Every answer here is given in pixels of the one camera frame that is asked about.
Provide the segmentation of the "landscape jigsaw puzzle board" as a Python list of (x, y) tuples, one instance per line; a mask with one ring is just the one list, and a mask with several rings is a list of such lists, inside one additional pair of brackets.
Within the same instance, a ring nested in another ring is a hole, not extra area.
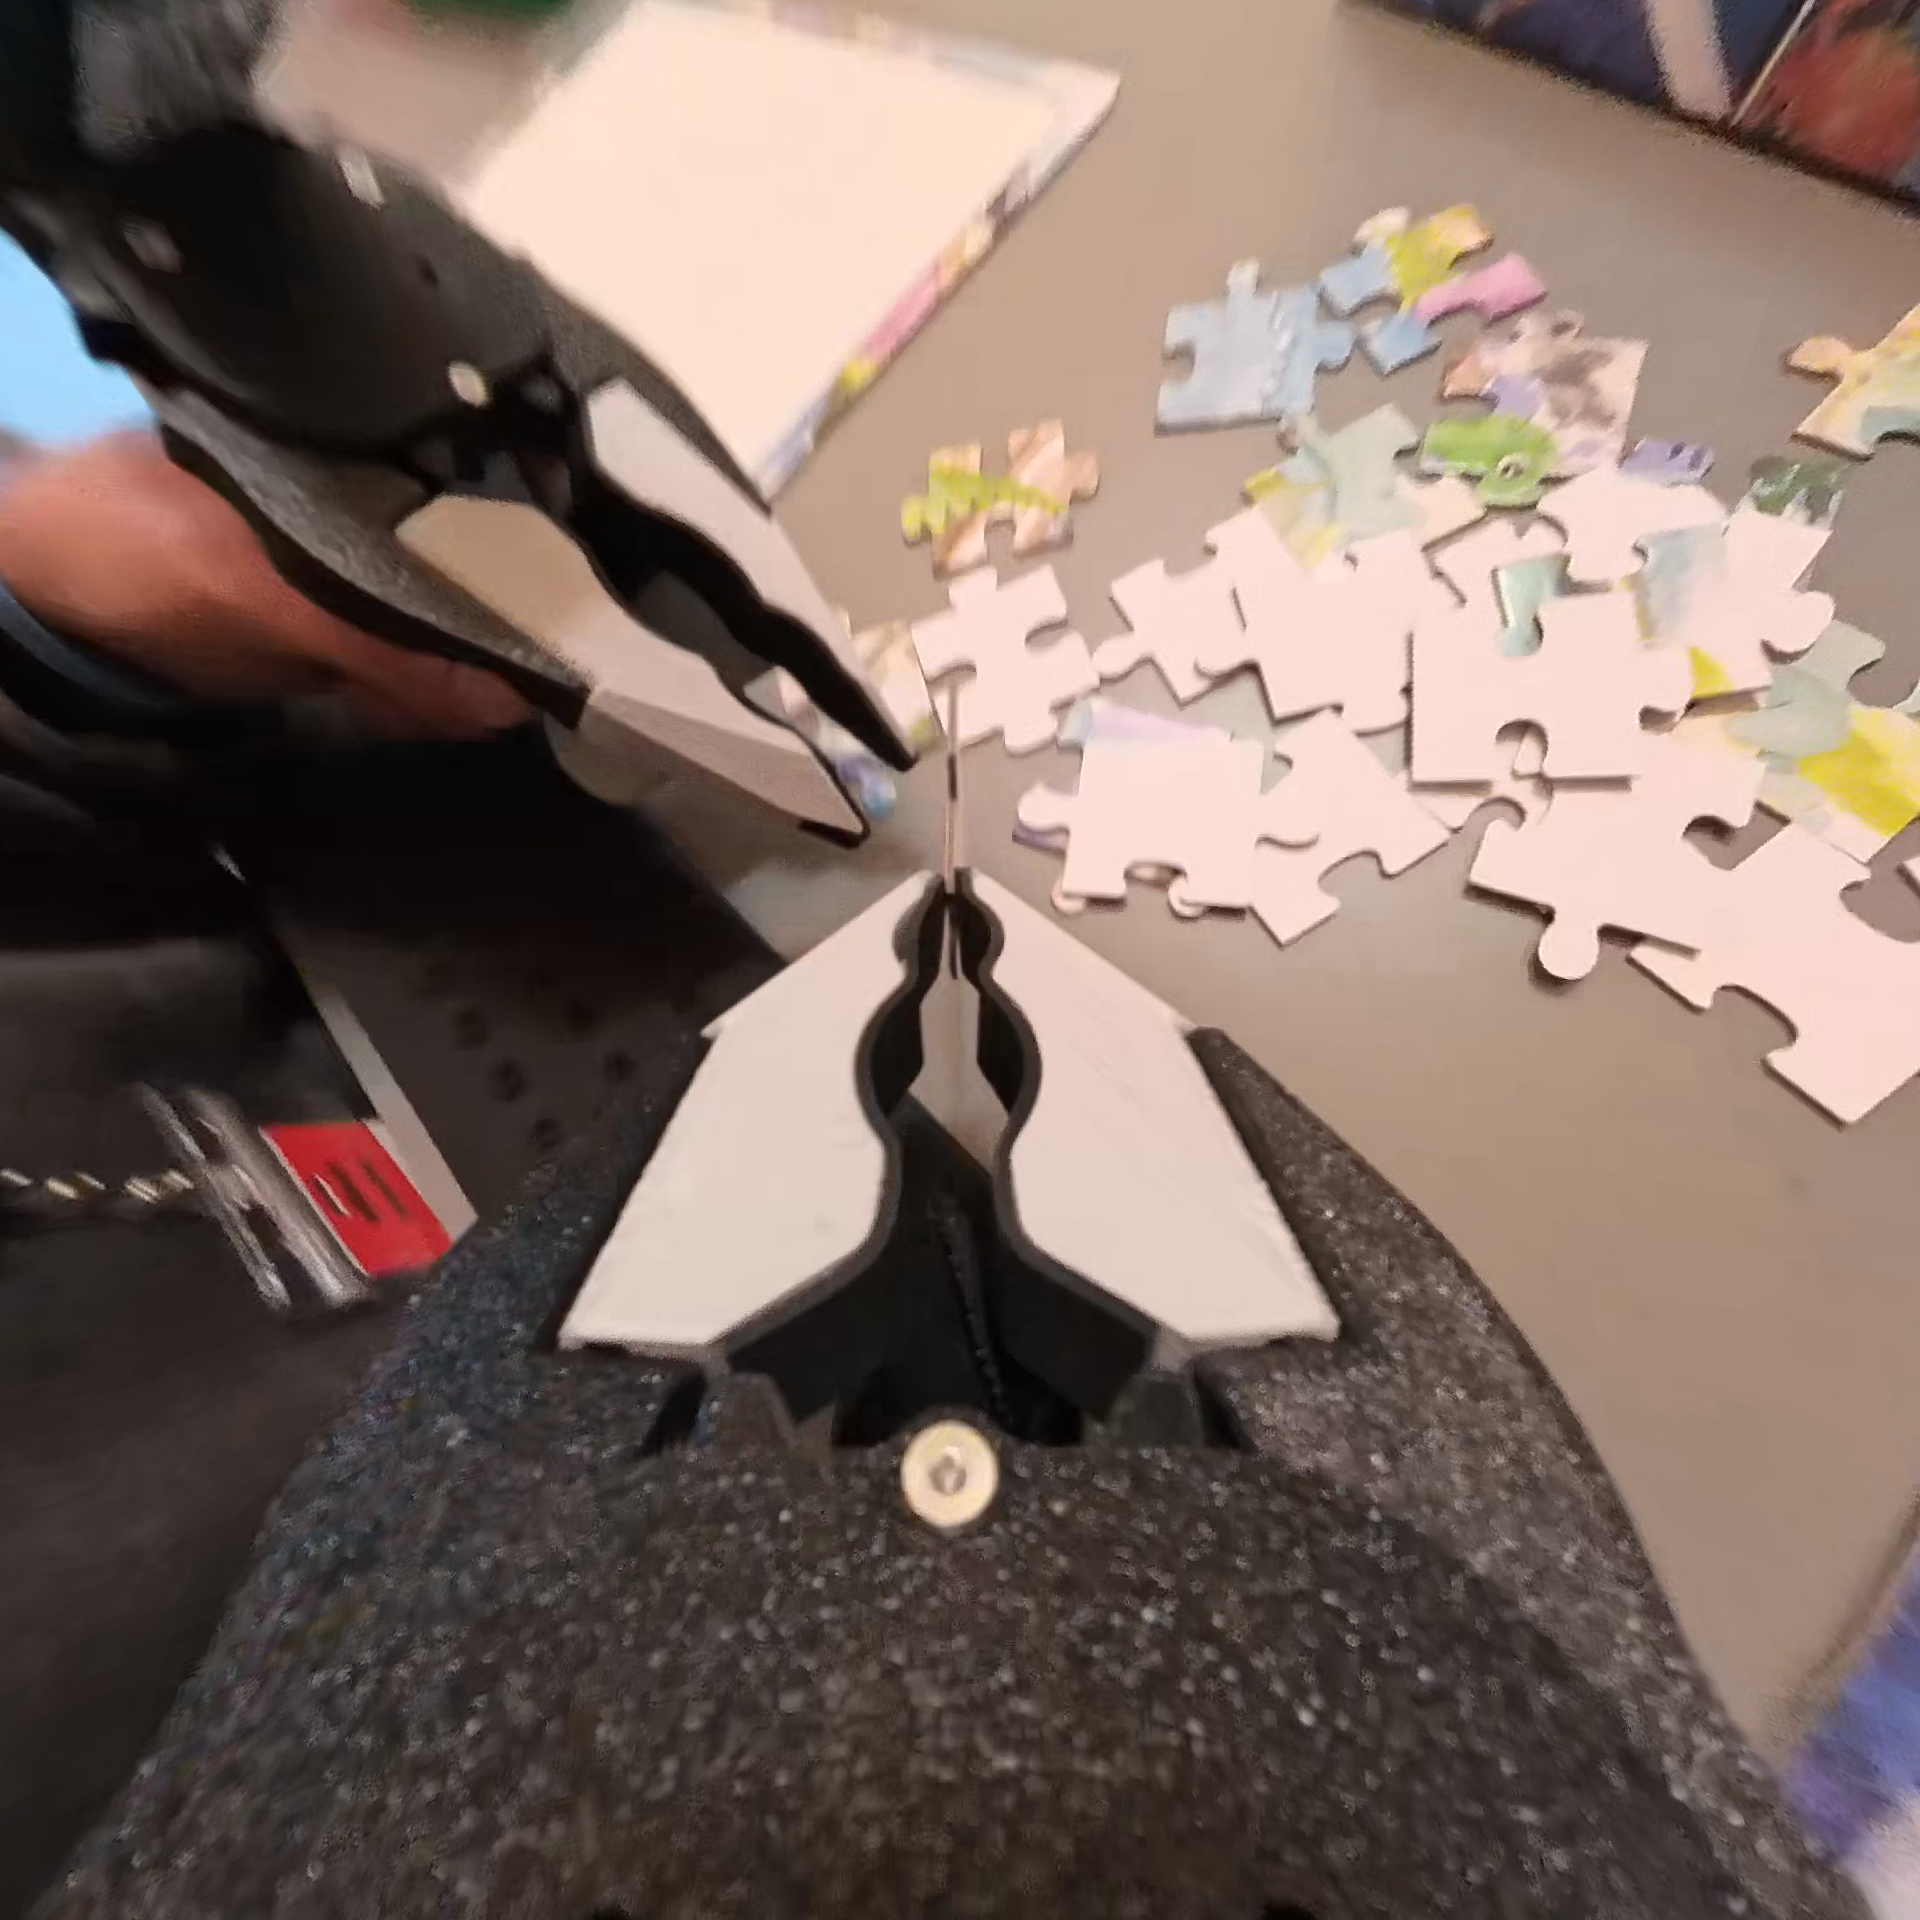
[(450, 198), (779, 495), (1118, 96), (1108, 69), (824, 4), (631, 4)]

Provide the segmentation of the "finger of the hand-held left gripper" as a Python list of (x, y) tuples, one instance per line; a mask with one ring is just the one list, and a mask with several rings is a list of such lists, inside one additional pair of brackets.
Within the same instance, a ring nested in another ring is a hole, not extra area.
[(583, 717), (552, 720), (550, 738), (589, 793), (640, 804), (693, 773), (846, 847), (869, 835), (857, 793), (774, 692), (733, 688), (697, 648), (623, 609), (533, 507), (441, 495), (399, 521), (399, 542), (585, 680)]
[(596, 481), (574, 492), (574, 521), (596, 532), (596, 557), (637, 544), (716, 614), (744, 658), (785, 669), (892, 769), (918, 764), (848, 628), (754, 488), (623, 380), (589, 395), (585, 447)]

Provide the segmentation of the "grey desk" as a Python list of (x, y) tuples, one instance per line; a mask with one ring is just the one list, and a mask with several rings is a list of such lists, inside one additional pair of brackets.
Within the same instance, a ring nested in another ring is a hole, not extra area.
[[(857, 628), (935, 609), (897, 495), (935, 444), (1063, 418), (1100, 488), (1052, 561), (1069, 621), (1201, 557), (1271, 435), (1153, 435), (1162, 318), (1239, 258), (1305, 277), (1385, 204), (1472, 201), (1599, 334), (1649, 343), (1637, 426), (1718, 481), (1805, 412), (1784, 357), (1918, 301), (1918, 220), (1366, 4), (859, 4), (1111, 69), (1118, 106), (780, 495)], [(1787, 1758), (1918, 1494), (1918, 1090), (1832, 1125), (1764, 1065), (1787, 1028), (1608, 955), (1531, 976), (1531, 917), (1470, 847), (1296, 948), (1153, 888), (1069, 924), (1231, 1032), (1476, 1266), (1620, 1483), (1729, 1710)]]

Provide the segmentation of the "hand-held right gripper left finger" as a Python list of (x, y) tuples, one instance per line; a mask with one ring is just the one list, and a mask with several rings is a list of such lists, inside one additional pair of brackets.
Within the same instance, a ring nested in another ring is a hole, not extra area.
[(561, 1352), (719, 1362), (873, 1261), (903, 1197), (881, 1032), (904, 1015), (909, 1090), (922, 929), (941, 901), (939, 874), (897, 881), (705, 1025), (693, 1082), (559, 1322)]

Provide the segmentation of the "red label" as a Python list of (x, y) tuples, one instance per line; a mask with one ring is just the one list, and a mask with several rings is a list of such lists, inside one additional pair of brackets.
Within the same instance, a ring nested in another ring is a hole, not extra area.
[(434, 1266), (455, 1235), (372, 1120), (287, 1120), (262, 1138), (348, 1272), (367, 1283)]

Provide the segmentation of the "joined printed puzzle pieces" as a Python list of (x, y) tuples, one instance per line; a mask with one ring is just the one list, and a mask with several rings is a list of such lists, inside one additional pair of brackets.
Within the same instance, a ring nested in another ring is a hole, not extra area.
[(1391, 204), (1356, 228), (1349, 253), (1321, 270), (1317, 290), (1340, 319), (1381, 308), (1360, 327), (1360, 350), (1378, 374), (1395, 374), (1437, 350), (1445, 319), (1472, 313), (1493, 323), (1548, 297), (1518, 250), (1488, 258), (1493, 240), (1465, 201), (1425, 220)]

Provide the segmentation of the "printed jigsaw puzzle box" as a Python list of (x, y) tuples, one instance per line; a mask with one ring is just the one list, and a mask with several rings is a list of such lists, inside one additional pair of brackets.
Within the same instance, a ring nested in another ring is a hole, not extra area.
[(1918, 204), (1918, 4), (1381, 4)]

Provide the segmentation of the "space jigsaw puzzle board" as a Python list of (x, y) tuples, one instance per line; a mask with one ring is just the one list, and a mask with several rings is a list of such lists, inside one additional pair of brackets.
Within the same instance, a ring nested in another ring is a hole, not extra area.
[(1787, 1790), (1876, 1918), (1918, 1918), (1918, 1543), (1792, 1746)]

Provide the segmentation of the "person's left hand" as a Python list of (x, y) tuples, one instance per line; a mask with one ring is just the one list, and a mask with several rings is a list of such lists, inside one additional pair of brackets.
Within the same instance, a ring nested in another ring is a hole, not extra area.
[(15, 465), (4, 583), (52, 632), (212, 702), (324, 697), (406, 738), (488, 738), (533, 720), (490, 672), (389, 645), (306, 599), (246, 516), (153, 437)]

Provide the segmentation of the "pile of puzzle pieces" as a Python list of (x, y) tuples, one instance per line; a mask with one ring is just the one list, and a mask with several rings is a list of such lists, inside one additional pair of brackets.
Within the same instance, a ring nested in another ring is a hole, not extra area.
[(857, 654), (918, 748), (1083, 757), (1017, 813), (1059, 912), (1144, 877), (1296, 942), (1334, 872), (1401, 874), (1506, 807), (1465, 886), (1539, 919), (1539, 976), (1625, 941), (1693, 1009), (1764, 1004), (1766, 1066), (1865, 1120), (1918, 1082), (1918, 941), (1858, 909), (1918, 833), (1918, 692), (1858, 697), (1884, 644), (1815, 568), (1865, 460), (1918, 439), (1918, 311), (1787, 351), (1822, 395), (1732, 504), (1710, 449), (1631, 444), (1642, 363), (1545, 301), (1451, 318), (1395, 374), (1356, 335), (1309, 418), (1260, 420), (1284, 458), (1201, 561), (1108, 589), (1111, 635), (1071, 631), (1049, 564), (985, 561)]

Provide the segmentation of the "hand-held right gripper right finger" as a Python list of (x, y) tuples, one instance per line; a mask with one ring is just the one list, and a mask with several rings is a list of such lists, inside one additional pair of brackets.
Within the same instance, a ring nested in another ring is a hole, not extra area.
[(1340, 1316), (1196, 1051), (1196, 1028), (990, 874), (958, 877), (995, 1184), (1045, 1272), (1182, 1358), (1334, 1337)]

